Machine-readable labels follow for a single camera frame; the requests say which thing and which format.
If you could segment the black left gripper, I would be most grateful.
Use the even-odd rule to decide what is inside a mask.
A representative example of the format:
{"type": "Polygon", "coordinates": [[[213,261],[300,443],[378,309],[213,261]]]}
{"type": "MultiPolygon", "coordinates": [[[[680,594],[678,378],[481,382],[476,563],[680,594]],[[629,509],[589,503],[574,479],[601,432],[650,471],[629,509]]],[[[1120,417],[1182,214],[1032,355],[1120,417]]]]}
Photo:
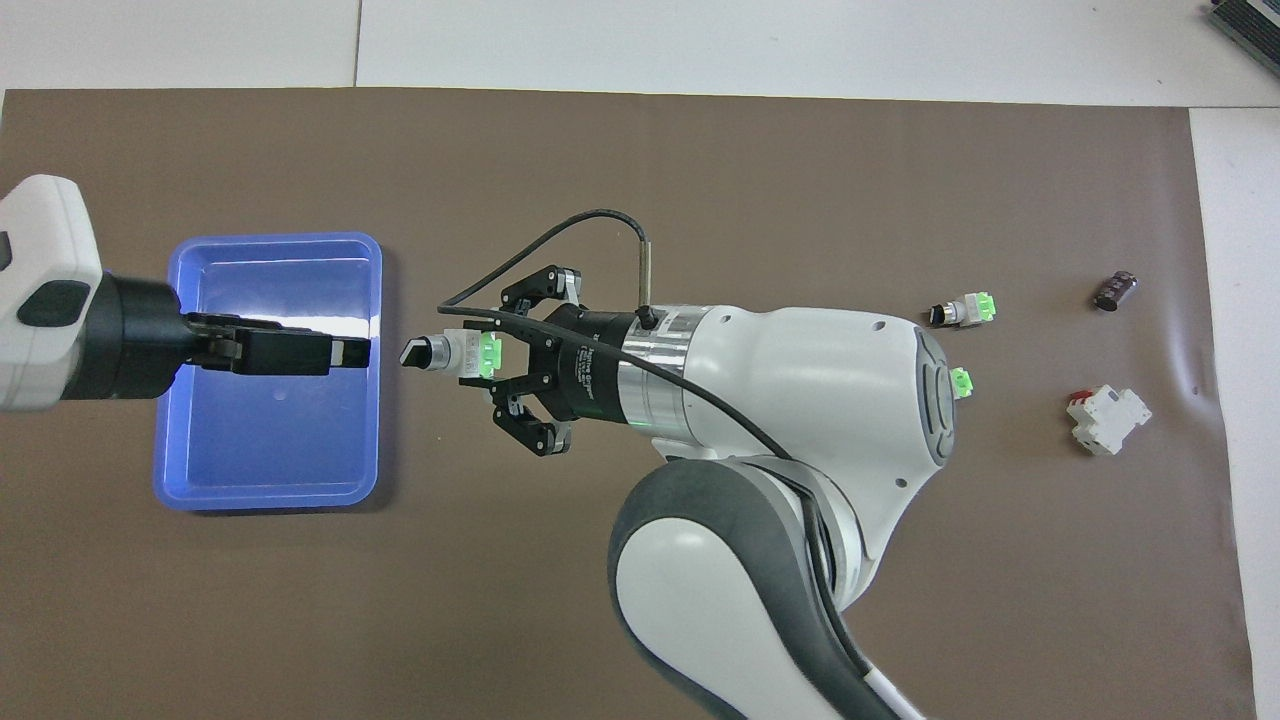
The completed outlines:
{"type": "MultiPolygon", "coordinates": [[[[95,397],[157,398],[188,364],[230,368],[241,318],[183,313],[159,281],[102,275],[95,295],[95,397]]],[[[326,375],[365,369],[372,341],[268,323],[239,329],[242,375],[326,375]]]]}

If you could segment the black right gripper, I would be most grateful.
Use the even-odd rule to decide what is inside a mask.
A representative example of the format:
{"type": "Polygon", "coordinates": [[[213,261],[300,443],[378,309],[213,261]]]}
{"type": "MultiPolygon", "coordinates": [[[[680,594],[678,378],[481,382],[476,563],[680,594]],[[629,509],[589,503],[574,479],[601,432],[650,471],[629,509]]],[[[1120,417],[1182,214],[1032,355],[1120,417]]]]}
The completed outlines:
{"type": "MultiPolygon", "coordinates": [[[[503,288],[500,311],[529,316],[540,302],[557,301],[561,306],[547,318],[548,323],[621,348],[635,315],[586,310],[580,302],[581,291],[579,270],[544,266],[503,288]]],[[[532,347],[530,373],[490,384],[492,418],[507,436],[539,457],[570,451],[573,420],[626,420],[620,401],[618,361],[594,348],[568,341],[561,341],[556,348],[532,347]],[[524,398],[531,395],[557,421],[544,421],[529,410],[524,398]]]]}

